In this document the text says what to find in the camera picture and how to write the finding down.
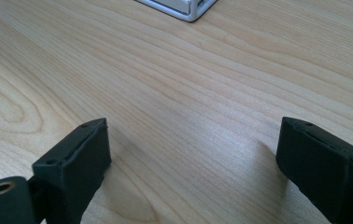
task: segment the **wooden table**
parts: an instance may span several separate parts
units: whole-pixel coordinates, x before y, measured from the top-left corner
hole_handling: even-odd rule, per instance
[[[106,117],[82,223],[328,223],[278,170],[282,117],[353,145],[353,1],[0,0],[0,178]]]

